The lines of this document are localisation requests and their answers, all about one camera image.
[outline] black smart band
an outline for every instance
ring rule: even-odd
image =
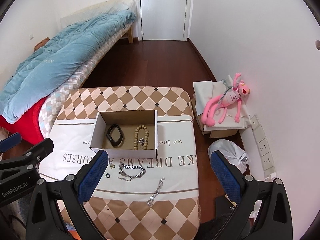
[[[119,133],[120,133],[120,137],[117,141],[115,141],[110,133],[111,131],[114,129],[114,128],[117,128]],[[111,145],[114,147],[114,146],[118,146],[121,142],[122,142],[122,139],[123,139],[123,133],[122,133],[122,130],[120,129],[120,126],[117,125],[116,123],[114,123],[113,125],[110,126],[110,128],[108,129],[107,133],[106,133],[106,137],[107,139],[110,141]]]

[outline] wooden bed leg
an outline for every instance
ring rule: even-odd
[[[129,43],[133,43],[133,36],[132,36],[132,30],[131,27],[128,30],[128,39],[129,39]]]

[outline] door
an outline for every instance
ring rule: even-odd
[[[141,0],[142,39],[182,41],[187,0]]]

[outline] metal bolt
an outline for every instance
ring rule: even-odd
[[[41,185],[42,183],[44,183],[44,179],[38,179],[37,184]]]
[[[74,178],[75,178],[75,176],[72,175],[72,174],[66,176],[66,180],[67,180],[67,181],[72,181]]]
[[[281,185],[282,184],[282,180],[279,178],[276,178],[276,184]]]
[[[247,181],[253,181],[253,177],[251,175],[246,175],[244,177]]]

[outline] red cloth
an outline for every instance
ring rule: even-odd
[[[39,127],[39,114],[45,98],[40,99],[34,106],[26,111],[23,116],[14,124],[8,123],[5,118],[0,115],[0,126],[6,128],[11,133],[20,133],[21,137],[32,143],[37,144],[44,138]]]

